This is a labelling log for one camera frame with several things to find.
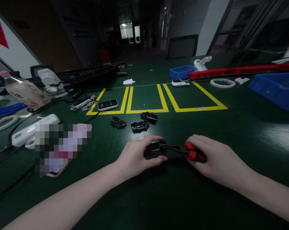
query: blue plastic bin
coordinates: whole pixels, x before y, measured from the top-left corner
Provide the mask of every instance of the blue plastic bin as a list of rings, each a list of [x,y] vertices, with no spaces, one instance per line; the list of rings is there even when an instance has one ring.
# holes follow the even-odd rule
[[[188,78],[188,73],[195,72],[197,68],[192,67],[190,65],[184,65],[180,67],[176,67],[173,69],[169,69],[169,77],[172,78],[173,80],[180,80],[180,79],[186,79]]]
[[[248,88],[289,111],[289,73],[256,74]]]

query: green table surface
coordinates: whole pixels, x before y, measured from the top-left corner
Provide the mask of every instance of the green table surface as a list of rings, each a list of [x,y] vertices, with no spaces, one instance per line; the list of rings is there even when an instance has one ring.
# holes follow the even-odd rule
[[[233,53],[214,55],[208,69],[230,66]],[[256,61],[269,60],[262,54]],[[180,108],[214,106],[195,85],[175,88],[168,78],[169,69],[192,65],[195,57],[133,65],[122,69],[127,77],[105,79],[103,84],[88,85],[88,95],[101,100],[116,98],[121,106],[123,81],[136,81],[132,110],[161,109],[156,84],[168,83]],[[92,138],[83,146],[64,174],[56,179],[39,178],[33,171],[0,200],[0,229],[52,194],[114,162],[125,144],[150,134],[160,135],[167,143],[180,144],[193,135],[205,135],[229,145],[257,172],[289,186],[289,112],[247,88],[248,84],[222,89],[209,81],[198,82],[228,109],[175,112],[162,86],[169,112],[157,113],[158,121],[147,131],[133,133],[130,123],[141,121],[139,114],[115,115],[127,122],[124,129],[110,125],[112,115],[98,115],[93,121]],[[10,104],[16,100],[7,96]],[[27,114],[23,109],[17,114]],[[40,116],[56,114],[61,124],[77,124],[89,119],[85,112],[71,111],[58,102]],[[36,121],[29,118],[17,130]],[[0,149],[8,143],[12,127],[0,131]],[[205,178],[186,159],[168,151],[169,160],[143,172],[101,198],[76,224],[75,229],[289,229],[289,223],[240,194]],[[15,182],[35,162],[35,152],[24,147],[0,155],[0,192]]]

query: plastic bottle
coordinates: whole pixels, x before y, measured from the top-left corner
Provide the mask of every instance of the plastic bottle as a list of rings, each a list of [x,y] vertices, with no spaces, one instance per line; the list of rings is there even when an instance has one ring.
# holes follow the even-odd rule
[[[51,101],[51,98],[27,80],[13,77],[7,71],[1,71],[0,76],[5,79],[7,92],[28,107],[38,109]]]

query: white plastic ring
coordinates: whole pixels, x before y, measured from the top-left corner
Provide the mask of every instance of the white plastic ring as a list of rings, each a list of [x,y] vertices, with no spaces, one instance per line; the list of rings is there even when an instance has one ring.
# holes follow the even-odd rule
[[[11,120],[10,122],[8,122],[7,124],[3,125],[3,126],[0,126],[0,131],[3,130],[3,129],[6,129],[8,128],[9,126],[13,125],[14,123],[17,122],[17,120],[19,119],[19,116],[16,116],[16,115],[12,115],[12,116],[9,116],[9,117],[5,117],[4,119],[0,120],[0,125],[7,122],[8,120]]]
[[[25,148],[35,149],[35,136],[33,136],[32,138],[30,138],[30,139],[26,142]]]
[[[220,84],[215,83],[215,81],[223,81],[223,82],[228,83],[229,85],[220,85]],[[215,78],[211,80],[210,84],[212,86],[216,86],[219,88],[232,88],[235,85],[235,82],[229,79],[225,79],[225,78]]]

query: yellow tape marking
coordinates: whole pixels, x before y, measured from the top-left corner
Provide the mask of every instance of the yellow tape marking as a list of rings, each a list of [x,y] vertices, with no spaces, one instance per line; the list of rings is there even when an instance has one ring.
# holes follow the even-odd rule
[[[157,89],[158,89],[158,93],[160,95],[160,100],[161,100],[161,104],[163,106],[162,109],[152,109],[152,110],[131,110],[132,108],[132,98],[133,98],[133,90],[134,87],[132,86],[130,91],[129,91],[129,100],[128,100],[128,105],[126,108],[126,114],[131,114],[131,113],[142,113],[142,112],[148,112],[148,111],[152,111],[153,113],[157,113],[157,112],[169,112],[163,91],[161,89],[160,84],[157,84]]]
[[[105,91],[105,89],[102,90],[102,92],[100,93],[100,95],[97,98],[97,101],[100,100],[100,98],[102,97],[104,91]],[[125,105],[126,105],[126,100],[128,98],[128,93],[129,93],[129,87],[126,87],[125,88],[125,92],[124,92],[124,96],[123,96],[123,100],[122,100],[122,104],[121,104],[121,108],[120,108],[119,111],[105,111],[105,112],[100,112],[99,115],[123,114],[124,113],[124,109],[125,109]],[[93,109],[94,109],[95,106],[96,105],[93,105],[86,115],[96,115],[98,112],[93,112]]]
[[[173,105],[173,108],[176,112],[196,112],[196,111],[206,111],[206,110],[223,110],[227,109],[220,101],[218,101],[213,95],[211,95],[209,92],[207,92],[203,87],[201,87],[198,83],[192,82],[195,86],[197,86],[206,96],[208,96],[213,102],[215,102],[218,106],[209,106],[209,107],[198,107],[198,108],[184,108],[180,109],[177,105],[177,102],[175,101],[172,93],[170,92],[168,86],[166,84],[163,84],[169,99]]]

